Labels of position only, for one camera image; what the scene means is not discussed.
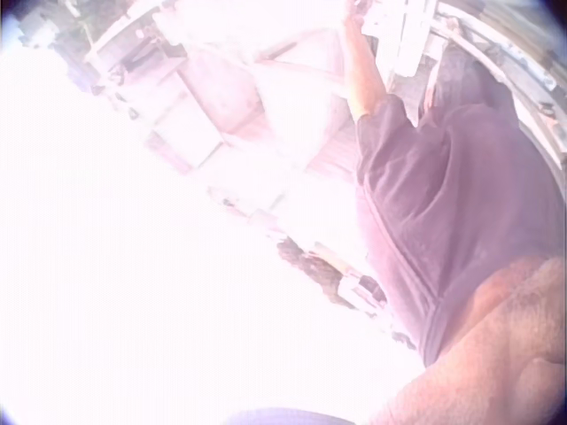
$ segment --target overexposed sky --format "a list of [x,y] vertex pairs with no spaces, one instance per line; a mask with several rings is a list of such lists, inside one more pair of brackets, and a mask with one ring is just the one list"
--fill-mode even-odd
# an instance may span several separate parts
[[17,423],[356,420],[421,370],[63,71],[45,51],[0,61],[0,406]]

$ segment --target raised arm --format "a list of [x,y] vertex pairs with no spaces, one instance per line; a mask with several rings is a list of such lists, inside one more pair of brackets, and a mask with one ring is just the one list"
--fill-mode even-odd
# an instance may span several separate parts
[[339,33],[345,58],[345,85],[348,105],[355,121],[362,115],[372,113],[386,90],[376,60],[372,55],[366,37],[362,34],[361,12],[354,0],[345,0],[346,11]]

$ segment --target person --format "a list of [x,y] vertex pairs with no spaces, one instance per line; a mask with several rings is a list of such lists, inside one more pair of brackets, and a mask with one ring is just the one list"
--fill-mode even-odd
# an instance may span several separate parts
[[509,89],[456,44],[414,127],[386,92],[354,3],[340,34],[359,219],[426,366],[369,423],[545,423],[565,394],[561,191]]

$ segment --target dark purple shirt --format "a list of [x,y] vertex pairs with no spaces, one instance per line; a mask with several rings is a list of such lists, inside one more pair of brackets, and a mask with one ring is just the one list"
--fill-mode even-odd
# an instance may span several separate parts
[[358,207],[369,263],[426,366],[447,323],[491,274],[563,254],[564,203],[546,161],[483,104],[418,127],[388,95],[360,118]]

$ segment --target hand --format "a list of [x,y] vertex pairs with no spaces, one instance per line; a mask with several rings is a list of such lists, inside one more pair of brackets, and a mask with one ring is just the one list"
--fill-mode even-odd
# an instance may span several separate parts
[[351,20],[362,26],[364,15],[369,11],[373,0],[343,0],[343,22]]

